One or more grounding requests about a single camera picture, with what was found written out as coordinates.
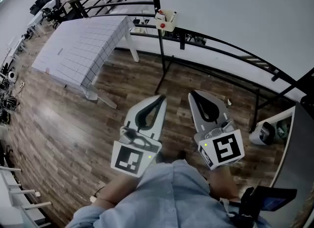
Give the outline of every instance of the wooden floor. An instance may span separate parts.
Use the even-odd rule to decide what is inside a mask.
[[[56,226],[64,227],[77,209],[90,204],[90,196],[118,174],[110,168],[113,142],[119,139],[119,128],[129,108],[154,95],[161,77],[161,63],[159,58],[144,54],[135,63],[130,52],[114,51],[96,82],[96,87],[108,92],[118,104],[114,110],[102,101],[88,101],[80,91],[64,88],[49,75],[32,70],[32,62],[51,33],[33,38],[32,46],[27,44],[31,54],[20,54],[23,67],[16,87],[22,81],[26,84],[19,94],[21,105],[17,112],[12,112],[4,143],[14,151],[15,167],[23,170],[17,174],[23,187],[42,194],[32,200],[51,201],[52,206],[44,211]],[[242,130],[245,146],[245,157],[231,166],[239,188],[269,185],[284,146],[250,144],[248,129],[253,117],[254,95],[176,64],[171,66],[160,88],[160,93],[168,99],[161,135],[163,153],[175,157],[179,150],[185,150],[191,165],[204,176],[208,172],[193,141],[196,131],[187,99],[192,89],[208,91],[232,102],[229,110]],[[269,106],[261,111],[260,118],[285,109],[286,106]]]

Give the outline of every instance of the table leg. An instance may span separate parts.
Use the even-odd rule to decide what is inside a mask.
[[[15,60],[16,60],[16,59],[19,60],[19,61],[22,60],[17,54],[14,54],[13,56],[14,56],[14,59],[15,59]]]
[[[38,25],[36,25],[37,27],[38,27],[38,29],[43,33],[43,34],[47,34],[47,32],[46,31],[44,31],[44,29],[43,29],[43,27],[42,26],[40,26],[39,24]]]
[[[23,43],[21,44],[21,48],[22,48],[26,53],[29,53],[28,49],[23,46]]]
[[[115,104],[112,100],[110,100],[110,98],[105,94],[105,93],[102,93],[101,94],[101,97],[98,96],[98,99],[99,100],[102,100],[104,103],[108,104],[111,108],[114,108],[116,109],[117,108],[117,104]]]
[[[52,26],[52,25],[53,25],[53,23],[52,23],[52,22],[49,22],[49,21],[46,21],[46,24],[47,24],[48,26]]]
[[[132,37],[130,35],[130,32],[128,30],[127,30],[127,32],[125,34],[125,38],[126,38],[126,40],[128,42],[128,45],[129,45],[129,48],[130,48],[130,51],[132,53],[134,61],[138,62],[139,61],[139,57],[138,57],[136,48],[134,47],[134,43],[133,43]]]
[[[85,93],[86,98],[89,100],[94,101],[99,99],[108,104],[111,108],[117,108],[117,104],[115,104],[105,93],[96,89],[93,85],[89,85],[88,89],[82,87],[82,91]]]
[[[37,35],[37,37],[39,37],[39,34],[37,34],[37,32],[32,28],[32,27],[30,27],[30,30],[32,30],[33,31],[33,33],[34,34],[36,34]]]
[[[34,46],[33,43],[30,40],[27,41],[27,44],[30,45],[31,47]]]
[[[68,15],[68,14],[67,14],[67,11],[65,10],[65,7],[62,8],[62,11],[63,11],[63,13],[64,13],[65,15]]]

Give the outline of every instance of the person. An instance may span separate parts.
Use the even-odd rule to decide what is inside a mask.
[[[188,165],[185,153],[173,163],[149,166],[142,178],[117,176],[97,200],[79,209],[67,228],[234,228],[220,198],[239,201],[227,166],[209,173],[210,185]],[[258,228],[269,227],[262,218]]]

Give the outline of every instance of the grid-patterned tablecloth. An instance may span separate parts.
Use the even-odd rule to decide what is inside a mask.
[[[81,89],[89,87],[117,43],[134,27],[128,16],[103,16],[63,22],[41,49],[32,67]]]

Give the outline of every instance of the light blue shirt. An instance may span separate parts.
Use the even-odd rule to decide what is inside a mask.
[[[234,228],[223,205],[185,160],[147,168],[137,189],[115,208],[86,206],[68,228]],[[259,228],[266,227],[263,222]]]

